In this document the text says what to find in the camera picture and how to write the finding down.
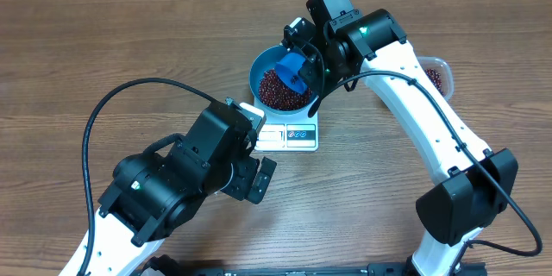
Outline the blue measuring scoop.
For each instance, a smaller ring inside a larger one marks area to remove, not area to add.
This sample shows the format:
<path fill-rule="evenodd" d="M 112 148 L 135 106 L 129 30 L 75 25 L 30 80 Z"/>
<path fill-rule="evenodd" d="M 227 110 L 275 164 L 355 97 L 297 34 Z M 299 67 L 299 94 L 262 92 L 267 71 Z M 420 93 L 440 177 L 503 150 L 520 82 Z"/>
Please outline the blue measuring scoop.
<path fill-rule="evenodd" d="M 276 74 L 284 85 L 300 95 L 307 90 L 307 85 L 299 77 L 299 71 L 305 61 L 306 58 L 299 53 L 287 53 L 274 66 Z"/>

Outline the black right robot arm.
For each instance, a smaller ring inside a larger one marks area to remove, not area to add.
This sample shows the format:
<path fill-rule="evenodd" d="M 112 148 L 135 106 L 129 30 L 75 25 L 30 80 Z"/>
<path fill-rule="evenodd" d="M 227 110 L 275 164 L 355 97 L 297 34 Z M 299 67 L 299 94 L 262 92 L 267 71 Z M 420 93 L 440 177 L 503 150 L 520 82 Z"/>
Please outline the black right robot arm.
<path fill-rule="evenodd" d="M 363 14 L 350 0 L 308 0 L 310 20 L 285 28 L 285 44 L 304 53 L 289 85 L 325 99 L 364 83 L 385 103 L 413 141 L 433 187 L 416 202 L 425 232 L 395 270 L 404 275 L 483 275 L 466 264 L 480 232 L 511 205 L 518 162 L 494 152 L 455 114 L 423 70 L 406 32 L 385 9 Z"/>

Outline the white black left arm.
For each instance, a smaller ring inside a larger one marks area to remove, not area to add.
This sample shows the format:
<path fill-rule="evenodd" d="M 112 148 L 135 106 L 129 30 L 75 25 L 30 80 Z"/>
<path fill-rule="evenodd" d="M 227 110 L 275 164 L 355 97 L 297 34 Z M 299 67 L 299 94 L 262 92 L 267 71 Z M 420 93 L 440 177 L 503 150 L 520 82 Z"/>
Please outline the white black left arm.
<path fill-rule="evenodd" d="M 248 103 L 214 102 L 186 135 L 121 160 L 98 200 L 94 241 L 82 240 L 62 274 L 130 275 L 215 192 L 260 203 L 276 168 L 250 155 L 266 119 Z"/>

